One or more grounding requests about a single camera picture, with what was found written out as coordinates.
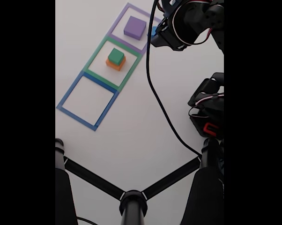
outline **orange cube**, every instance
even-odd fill
[[[123,60],[122,60],[122,62],[120,63],[119,66],[117,66],[116,64],[110,62],[109,59],[107,59],[105,63],[107,64],[107,66],[109,66],[109,67],[111,67],[111,68],[113,68],[113,69],[115,69],[115,70],[120,71],[121,68],[122,68],[122,66],[124,65],[125,61],[126,61],[126,57],[124,56],[124,58],[123,58]]]

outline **tripod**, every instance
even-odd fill
[[[223,225],[223,178],[219,178],[218,152],[221,146],[208,138],[202,148],[202,158],[191,160],[143,191],[123,191],[105,179],[64,156],[64,144],[55,142],[55,225],[77,225],[77,216],[67,169],[88,183],[120,201],[121,225],[144,225],[147,200],[172,184],[196,172],[181,225]]]

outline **stacked cubes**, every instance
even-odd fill
[[[114,48],[106,60],[107,66],[120,71],[126,61],[126,57],[123,52]]]
[[[128,22],[124,28],[124,34],[135,38],[137,40],[141,40],[141,37],[144,33],[144,30],[146,28],[146,22],[143,20],[140,20],[136,17],[130,16],[128,19]],[[123,52],[119,51],[118,49],[114,48],[110,55],[108,56],[106,60],[107,66],[120,71],[123,67],[124,63],[126,61],[126,57],[123,54]]]

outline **white wire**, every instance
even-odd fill
[[[201,100],[199,100],[198,102],[196,102],[195,105],[198,105],[200,102],[205,101],[205,100],[208,100],[208,99],[211,99],[211,98],[213,98],[213,97],[215,97],[215,96],[204,97],[204,98],[202,98]]]
[[[206,2],[206,1],[189,1],[189,2],[187,2],[187,3],[185,3],[185,4],[189,4],[189,3],[205,3],[205,4],[210,4],[209,2]],[[177,38],[178,38],[181,42],[185,43],[186,45],[192,45],[192,44],[190,44],[190,43],[187,43],[187,42],[183,41],[183,40],[178,36],[178,34],[177,34],[176,30],[175,30],[175,26],[174,26],[174,18],[175,18],[175,16],[176,16],[178,10],[179,10],[182,6],[184,6],[184,5],[181,5],[181,6],[178,7],[178,9],[176,10],[176,12],[175,12],[175,14],[174,14],[174,16],[173,16],[173,19],[172,19],[172,27],[173,27],[173,30],[174,30],[175,35],[177,36]]]

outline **tripod leg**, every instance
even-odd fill
[[[196,172],[181,225],[223,225],[223,186],[219,181],[216,151],[219,143],[204,142],[199,171]]]
[[[78,225],[70,180],[64,167],[63,142],[60,139],[56,139],[55,153],[55,225]]]

